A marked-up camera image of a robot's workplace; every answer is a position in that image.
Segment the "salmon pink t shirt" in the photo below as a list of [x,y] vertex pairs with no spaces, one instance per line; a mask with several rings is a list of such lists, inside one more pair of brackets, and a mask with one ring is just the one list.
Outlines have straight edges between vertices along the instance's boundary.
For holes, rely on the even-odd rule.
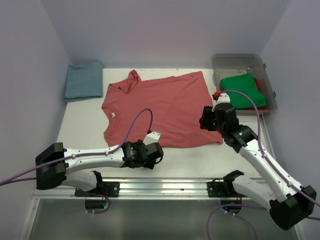
[[212,99],[202,71],[141,80],[132,70],[126,79],[108,85],[101,107],[109,121],[104,139],[109,146],[123,139],[135,142],[151,130],[161,133],[162,147],[222,144],[218,132],[200,128],[203,108],[210,105]]

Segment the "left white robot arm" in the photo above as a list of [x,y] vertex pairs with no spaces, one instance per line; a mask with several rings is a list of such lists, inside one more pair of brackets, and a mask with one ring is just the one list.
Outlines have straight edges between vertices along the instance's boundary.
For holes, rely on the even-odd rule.
[[153,169],[164,156],[158,142],[125,142],[122,146],[75,150],[63,143],[50,145],[35,158],[36,189],[51,190],[67,186],[94,195],[104,195],[101,173],[97,168]]

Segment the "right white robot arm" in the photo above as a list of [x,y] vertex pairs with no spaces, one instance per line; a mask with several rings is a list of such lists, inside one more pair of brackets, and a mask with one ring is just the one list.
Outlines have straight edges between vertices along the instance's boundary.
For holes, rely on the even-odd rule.
[[264,207],[283,230],[289,230],[313,213],[316,190],[289,176],[261,144],[259,136],[249,126],[239,123],[230,103],[205,106],[199,124],[203,130],[218,131],[224,142],[246,159],[267,184],[263,186],[235,170],[225,175],[222,182],[209,183],[209,188],[217,190],[220,185],[227,195],[250,198]]

